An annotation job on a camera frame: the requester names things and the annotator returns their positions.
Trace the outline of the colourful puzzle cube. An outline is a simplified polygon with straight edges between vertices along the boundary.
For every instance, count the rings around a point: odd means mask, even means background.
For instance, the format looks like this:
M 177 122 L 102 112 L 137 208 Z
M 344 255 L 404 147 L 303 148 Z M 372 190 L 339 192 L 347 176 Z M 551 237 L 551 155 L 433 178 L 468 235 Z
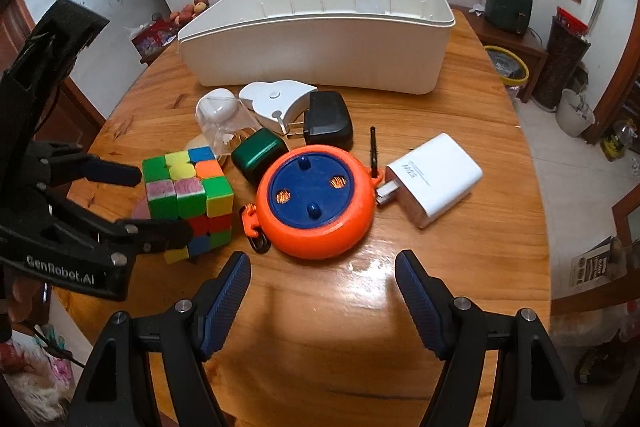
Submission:
M 157 220 L 183 220 L 192 237 L 170 247 L 168 265 L 216 251 L 231 242 L 234 193 L 213 150 L 200 145 L 145 158 L 146 203 Z

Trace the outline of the green gold small box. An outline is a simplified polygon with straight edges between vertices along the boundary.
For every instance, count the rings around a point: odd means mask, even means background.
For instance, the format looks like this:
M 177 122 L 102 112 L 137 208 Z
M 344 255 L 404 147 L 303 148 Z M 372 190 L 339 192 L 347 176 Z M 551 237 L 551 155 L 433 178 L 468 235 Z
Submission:
M 231 160 L 246 181 L 258 187 L 269 167 L 286 153 L 288 146 L 280 136 L 262 128 L 235 147 Z

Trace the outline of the clear plastic box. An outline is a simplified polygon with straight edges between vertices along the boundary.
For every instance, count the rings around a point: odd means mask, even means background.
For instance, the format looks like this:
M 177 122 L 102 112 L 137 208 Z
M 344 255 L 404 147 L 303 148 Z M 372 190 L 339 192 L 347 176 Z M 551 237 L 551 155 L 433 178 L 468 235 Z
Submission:
M 250 135 L 262 126 L 238 98 L 238 111 L 233 118 L 221 124 L 201 129 L 202 135 L 217 157 L 230 155 Z

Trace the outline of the orange blue cable reel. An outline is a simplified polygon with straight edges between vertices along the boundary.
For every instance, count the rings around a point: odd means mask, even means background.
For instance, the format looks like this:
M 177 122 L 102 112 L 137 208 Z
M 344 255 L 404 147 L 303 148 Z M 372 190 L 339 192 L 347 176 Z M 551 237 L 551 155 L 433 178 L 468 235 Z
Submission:
M 329 145 L 306 145 L 278 158 L 262 176 L 255 202 L 241 210 L 245 236 L 265 239 L 291 257 L 331 259 L 354 248 L 371 228 L 383 180 L 378 153 L 369 167 Z

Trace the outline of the black power adapter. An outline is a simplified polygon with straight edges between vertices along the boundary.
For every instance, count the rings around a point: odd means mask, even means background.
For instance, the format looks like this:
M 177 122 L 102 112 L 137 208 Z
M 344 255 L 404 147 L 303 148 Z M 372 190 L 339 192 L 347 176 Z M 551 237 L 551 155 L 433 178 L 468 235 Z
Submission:
M 306 145 L 329 145 L 351 150 L 352 118 L 340 92 L 314 91 L 309 95 L 302 131 L 288 132 L 288 139 L 303 138 Z

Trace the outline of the white charger block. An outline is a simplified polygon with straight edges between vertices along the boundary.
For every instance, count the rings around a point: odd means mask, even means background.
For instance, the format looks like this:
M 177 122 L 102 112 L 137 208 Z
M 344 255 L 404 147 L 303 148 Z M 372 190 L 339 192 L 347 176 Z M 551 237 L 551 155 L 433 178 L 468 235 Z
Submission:
M 483 170 L 447 133 L 434 136 L 390 162 L 376 203 L 398 202 L 409 221 L 424 229 L 468 196 Z

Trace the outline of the white flat plastic piece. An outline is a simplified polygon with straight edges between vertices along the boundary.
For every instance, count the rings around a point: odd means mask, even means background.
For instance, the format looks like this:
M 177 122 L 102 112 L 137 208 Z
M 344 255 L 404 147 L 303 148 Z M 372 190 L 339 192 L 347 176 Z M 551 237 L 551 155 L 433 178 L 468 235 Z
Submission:
M 287 135 L 290 124 L 309 107 L 317 88 L 297 80 L 254 81 L 239 92 L 239 99 L 254 113 L 262 127 Z

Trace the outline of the red gift box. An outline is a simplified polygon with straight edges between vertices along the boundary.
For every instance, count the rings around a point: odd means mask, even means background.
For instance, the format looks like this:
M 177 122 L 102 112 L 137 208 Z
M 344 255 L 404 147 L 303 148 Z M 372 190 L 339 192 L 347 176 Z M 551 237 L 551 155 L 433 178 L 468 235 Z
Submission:
M 139 28 L 131 37 L 131 43 L 140 57 L 145 58 L 171 43 L 176 38 L 178 30 L 179 27 L 170 20 L 159 18 Z

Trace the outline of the fruit pile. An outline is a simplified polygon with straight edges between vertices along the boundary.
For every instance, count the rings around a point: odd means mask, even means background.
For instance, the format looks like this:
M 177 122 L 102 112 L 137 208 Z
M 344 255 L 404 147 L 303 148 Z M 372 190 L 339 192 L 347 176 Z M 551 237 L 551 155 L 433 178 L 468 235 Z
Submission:
M 209 0 L 193 0 L 192 3 L 186 4 L 180 11 L 171 12 L 169 21 L 178 27 L 182 27 L 208 8 Z

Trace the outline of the white bucket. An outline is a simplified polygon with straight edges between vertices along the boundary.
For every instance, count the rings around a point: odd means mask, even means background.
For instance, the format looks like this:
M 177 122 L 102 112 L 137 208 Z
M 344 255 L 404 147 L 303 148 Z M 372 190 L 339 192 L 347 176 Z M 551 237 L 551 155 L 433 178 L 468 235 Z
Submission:
M 572 138 L 578 138 L 597 121 L 584 96 L 570 89 L 562 91 L 555 120 L 560 129 Z

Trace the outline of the white plastic storage bin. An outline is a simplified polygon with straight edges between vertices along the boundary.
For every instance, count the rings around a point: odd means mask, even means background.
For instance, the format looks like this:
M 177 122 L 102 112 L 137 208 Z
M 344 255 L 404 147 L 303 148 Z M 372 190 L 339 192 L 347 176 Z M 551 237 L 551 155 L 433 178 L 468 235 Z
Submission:
M 205 87 L 287 79 L 422 95 L 455 24 L 447 0 L 220 0 L 178 46 Z

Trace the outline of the yellow rimmed waste bin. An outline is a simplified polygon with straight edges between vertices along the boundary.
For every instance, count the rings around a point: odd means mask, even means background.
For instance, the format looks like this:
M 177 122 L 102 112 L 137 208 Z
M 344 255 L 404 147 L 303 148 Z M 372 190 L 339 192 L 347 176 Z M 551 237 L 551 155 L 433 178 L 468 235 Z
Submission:
M 512 101 L 528 83 L 528 66 L 513 52 L 501 46 L 484 46 L 491 63 Z

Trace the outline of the dark cylinder red lid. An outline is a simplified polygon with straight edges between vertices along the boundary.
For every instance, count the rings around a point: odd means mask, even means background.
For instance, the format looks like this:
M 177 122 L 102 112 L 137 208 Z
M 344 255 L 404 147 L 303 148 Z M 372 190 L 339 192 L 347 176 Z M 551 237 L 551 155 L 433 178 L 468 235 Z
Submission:
M 579 62 L 590 48 L 588 26 L 560 6 L 552 17 L 547 43 L 547 60 L 539 74 L 532 100 L 541 108 L 554 112 L 562 91 L 568 85 Z

